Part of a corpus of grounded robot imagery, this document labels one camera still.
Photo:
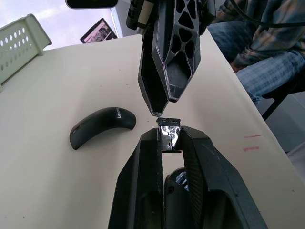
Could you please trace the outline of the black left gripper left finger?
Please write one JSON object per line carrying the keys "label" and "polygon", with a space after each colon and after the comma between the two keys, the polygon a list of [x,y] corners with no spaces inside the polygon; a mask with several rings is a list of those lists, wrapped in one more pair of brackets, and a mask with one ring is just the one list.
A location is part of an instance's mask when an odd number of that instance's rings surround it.
{"label": "black left gripper left finger", "polygon": [[142,134],[116,183],[108,228],[164,227],[163,167],[159,133]]}

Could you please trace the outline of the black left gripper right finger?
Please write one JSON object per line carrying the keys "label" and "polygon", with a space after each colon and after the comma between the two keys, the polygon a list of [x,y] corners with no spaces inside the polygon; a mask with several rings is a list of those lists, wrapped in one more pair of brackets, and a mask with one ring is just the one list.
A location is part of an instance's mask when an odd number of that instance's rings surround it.
{"label": "black left gripper right finger", "polygon": [[202,131],[182,126],[181,146],[196,229],[265,229],[236,168]]}

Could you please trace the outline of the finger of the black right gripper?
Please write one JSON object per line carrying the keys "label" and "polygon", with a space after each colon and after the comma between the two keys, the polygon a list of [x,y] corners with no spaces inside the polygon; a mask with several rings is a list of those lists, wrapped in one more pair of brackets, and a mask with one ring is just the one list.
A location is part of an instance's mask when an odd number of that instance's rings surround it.
{"label": "finger of the black right gripper", "polygon": [[152,45],[153,25],[149,24],[142,36],[138,84],[151,115],[160,117],[168,104],[168,99],[152,57]]}
{"label": "finger of the black right gripper", "polygon": [[152,57],[170,102],[180,99],[200,63],[199,36],[197,1],[159,1]]}

